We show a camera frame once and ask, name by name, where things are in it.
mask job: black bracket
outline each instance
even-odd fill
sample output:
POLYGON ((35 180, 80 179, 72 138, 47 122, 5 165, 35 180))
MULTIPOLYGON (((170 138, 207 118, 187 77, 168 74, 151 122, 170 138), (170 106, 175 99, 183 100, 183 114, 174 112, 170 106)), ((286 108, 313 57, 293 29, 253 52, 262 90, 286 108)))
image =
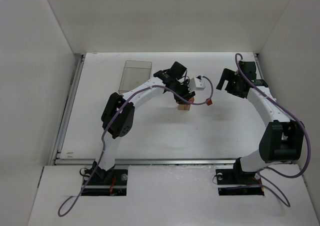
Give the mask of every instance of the black bracket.
MULTIPOLYGON (((215 170, 216 182, 218 185, 252 185, 261 184, 261 180, 256 178, 257 172, 243 172, 241 169, 240 158, 233 164, 233 168, 217 168, 215 170)), ((220 187, 219 195, 264 195, 261 187, 249 187, 241 189, 230 189, 220 187)))
MULTIPOLYGON (((268 84, 262 80, 257 79, 256 74, 256 63, 255 62, 245 62, 245 61, 239 61, 239 65, 245 76, 251 80, 251 82, 255 86, 265 86, 268 87, 268 84)), ((246 80, 238 74, 238 72, 234 72, 228 68, 225 68, 222 72, 221 79, 216 87, 218 90, 222 90, 222 87, 225 83, 225 81, 228 81, 228 84, 225 88, 225 90, 237 97, 241 98, 247 98, 249 89, 251 86, 246 82, 246 80)))
MULTIPOLYGON (((93 168, 84 170, 85 175, 91 174, 93 168)), ((112 186, 112 195, 114 196, 126 196, 126 185, 128 181, 127 169, 115 169, 111 168, 106 172, 106 177, 101 179, 100 176, 95 173, 86 188, 84 189, 82 196, 110 196, 110 187, 112 186)))
MULTIPOLYGON (((125 101, 126 100, 118 93, 115 92, 111 94, 101 116, 103 129, 107 127, 108 123, 116 114, 117 110, 119 110, 119 108, 125 103, 125 101)), ((117 137, 123 137, 131 130, 134 122, 134 114, 134 104, 129 102, 108 129, 108 132, 112 135, 113 139, 117 137)))
MULTIPOLYGON (((195 92, 189 92, 188 84, 185 82, 181 83, 178 81, 183 77, 186 71, 186 67, 184 67, 179 62, 175 62, 170 69, 158 71, 154 73, 153 76, 160 78, 166 87, 177 92, 179 96, 188 101, 189 99, 195 96, 195 92)), ((184 103, 176 95, 174 95, 174 99, 179 104, 184 103)))
POLYGON ((266 163, 298 160, 303 140, 304 134, 297 122, 270 122, 259 144, 260 157, 266 163))

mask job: transparent container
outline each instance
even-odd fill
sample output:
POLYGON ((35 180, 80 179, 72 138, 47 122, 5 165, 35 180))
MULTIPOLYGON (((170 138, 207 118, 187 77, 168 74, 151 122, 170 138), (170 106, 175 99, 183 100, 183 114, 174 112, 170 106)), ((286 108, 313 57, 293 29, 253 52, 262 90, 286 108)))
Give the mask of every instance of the transparent container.
POLYGON ((152 62, 126 61, 119 86, 119 94, 131 91, 150 79, 152 62))

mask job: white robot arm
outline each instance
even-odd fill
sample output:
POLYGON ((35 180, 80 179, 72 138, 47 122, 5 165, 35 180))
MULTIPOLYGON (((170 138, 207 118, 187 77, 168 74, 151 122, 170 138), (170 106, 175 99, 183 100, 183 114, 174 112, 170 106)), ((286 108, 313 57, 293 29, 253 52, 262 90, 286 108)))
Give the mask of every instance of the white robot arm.
MULTIPOLYGON (((128 98, 141 89, 150 88, 149 90, 137 94, 130 100, 128 104, 126 104, 120 115, 115 119, 107 133, 104 135, 104 141, 107 147, 96 170, 96 174, 102 181, 109 180, 110 175, 112 174, 120 140, 131 130, 135 110, 153 97, 166 92, 164 88, 152 86, 166 86, 187 101, 195 95, 195 91, 204 90, 205 82, 200 76, 192 79, 186 79, 186 77, 184 77, 184 81, 179 81, 181 78, 183 78, 186 70, 187 69, 183 65, 175 62, 170 69, 156 72, 153 77, 139 87, 126 92, 123 95, 113 93, 110 96, 101 117, 103 121, 102 127, 104 129, 110 122, 111 118, 115 115, 117 110, 119 110, 124 102, 128 100, 128 98)), ((177 103, 182 103, 182 100, 177 96, 174 98, 177 103)), ((96 160, 94 161, 92 168, 97 166, 100 155, 101 154, 99 153, 99 156, 97 156, 96 160)))
MULTIPOLYGON (((267 97, 276 100, 271 95, 267 83, 262 79, 257 79, 255 62, 240 61, 239 66, 255 86, 267 97)), ((216 87, 218 90, 222 89, 225 80, 228 81, 225 90, 235 96, 247 98, 254 105, 266 126, 259 149, 235 161, 233 176, 241 178, 271 164, 298 160, 301 155, 304 134, 297 122, 252 88, 238 72, 224 69, 216 87)))

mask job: purple cable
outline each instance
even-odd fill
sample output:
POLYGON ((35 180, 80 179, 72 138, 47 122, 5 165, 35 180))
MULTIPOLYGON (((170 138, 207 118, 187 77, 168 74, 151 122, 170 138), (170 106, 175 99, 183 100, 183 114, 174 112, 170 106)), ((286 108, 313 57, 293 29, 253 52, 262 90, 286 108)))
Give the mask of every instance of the purple cable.
POLYGON ((276 172, 277 174, 283 176, 283 177, 286 177, 286 178, 296 178, 296 177, 299 177, 301 176, 305 171, 306 169, 308 168, 308 165, 310 163, 310 159, 311 159, 311 144, 310 144, 310 139, 309 139, 309 136, 308 136, 308 133, 306 132, 306 129, 304 127, 304 125, 300 122, 300 120, 294 116, 290 111, 288 111, 288 109, 284 108, 282 105, 280 105, 278 102, 274 101, 273 99, 271 99, 270 97, 268 97, 267 94, 265 94, 263 91, 261 91, 257 86, 255 86, 246 76, 245 74, 243 73, 243 71, 241 70, 240 66, 239 66, 239 62, 238 62, 238 56, 241 57, 241 59, 243 59, 243 56, 240 54, 240 53, 236 53, 235 56, 234 56, 234 59, 235 59, 235 64, 236 64, 236 67, 238 67, 238 72, 240 72, 240 74, 243 76, 243 78, 246 80, 246 82, 252 86, 253 88, 255 88, 261 95, 263 95, 264 97, 266 97, 272 104, 276 105, 277 107, 279 107, 280 109, 282 109, 286 114, 288 114, 291 118, 293 118, 298 126, 301 128, 301 130, 303 131, 304 133, 304 137, 305 137, 305 140, 306 140, 306 147, 307 147, 307 156, 306 156, 306 161, 305 161, 305 164, 303 166, 303 168, 301 169, 301 171, 296 174, 296 175, 292 175, 292 176, 289 176, 289 175, 285 175, 277 170, 275 170, 274 168, 272 167, 266 167, 267 169, 270 169, 272 170, 273 172, 276 172))
POLYGON ((58 209, 58 216, 59 217, 63 217, 63 216, 66 216, 70 211, 71 209, 74 207, 74 205, 76 204, 76 202, 78 201, 79 197, 81 196, 81 194, 83 193, 85 187, 88 185, 89 181, 91 180, 92 176, 94 175, 94 173, 96 172, 101 160, 102 160, 102 157, 104 155, 104 152, 106 150, 106 142, 105 142, 105 134, 106 132, 109 130, 109 128, 111 127, 111 125, 113 124, 113 122, 115 121, 116 117, 120 114, 120 112, 123 110, 123 108, 126 106, 126 104, 129 103, 130 100, 132 100, 133 97, 135 97, 137 94, 141 93, 141 92, 144 92, 144 91, 147 91, 147 90, 150 90, 151 88, 155 88, 155 87, 159 87, 159 88, 164 88, 165 90, 167 91, 170 91, 172 92, 174 95, 176 95, 179 99, 181 99, 183 102, 187 103, 187 104, 191 104, 191 105, 203 105, 203 104, 206 104, 210 99, 211 97, 213 96, 214 94, 214 86, 212 84, 212 82, 210 81, 210 79, 206 76, 203 76, 203 78, 207 79, 210 83, 210 86, 211 86, 211 94, 210 94, 210 97, 207 98, 204 102, 200 102, 200 103, 194 103, 194 102, 190 102, 190 101, 187 101, 186 99, 182 98, 178 93, 176 93, 175 91, 171 90, 170 88, 168 87, 165 87, 165 86, 161 86, 161 85, 153 85, 153 86, 150 86, 150 87, 146 87, 146 88, 143 88, 139 91, 136 91, 135 93, 133 93, 124 103, 123 105, 119 108, 119 110, 116 112, 116 114, 113 116, 113 118, 110 120, 110 122, 108 123, 108 125, 106 126, 102 136, 101 136, 101 141, 102 141, 102 152, 101 152, 101 155, 100 155, 100 158, 95 166, 95 168, 93 169, 92 173, 90 174, 89 178, 87 179, 87 181, 85 182, 84 186, 81 188, 79 194, 77 196, 70 196, 68 197, 62 204, 61 206, 59 207, 58 209), (71 198, 73 197, 76 197, 75 200, 73 201, 73 203, 71 204, 70 208, 63 214, 61 214, 61 209, 63 208, 63 206, 66 204, 66 202, 68 202, 71 198))
POLYGON ((278 194, 276 194, 276 192, 273 191, 270 187, 268 187, 268 186, 266 186, 266 185, 263 185, 263 184, 251 184, 251 185, 238 186, 238 187, 228 187, 228 189, 242 189, 242 188, 250 188, 250 187, 264 187, 264 188, 268 189, 270 192, 272 192, 273 195, 274 195, 277 199, 279 199, 285 206, 291 207, 291 204, 290 204, 288 198, 286 197, 286 195, 284 194, 284 192, 282 192, 282 190, 281 190, 277 185, 275 185, 275 184, 274 184, 273 182, 271 182, 269 179, 267 179, 266 177, 264 177, 264 176, 262 176, 262 175, 260 174, 260 172, 261 172, 262 170, 263 170, 263 169, 259 170, 259 171, 257 172, 257 174, 258 174, 261 178, 263 178, 265 181, 269 182, 272 186, 274 186, 274 187, 282 194, 282 196, 284 197, 284 199, 285 199, 286 201, 284 201, 282 198, 280 198, 280 196, 279 196, 278 194))

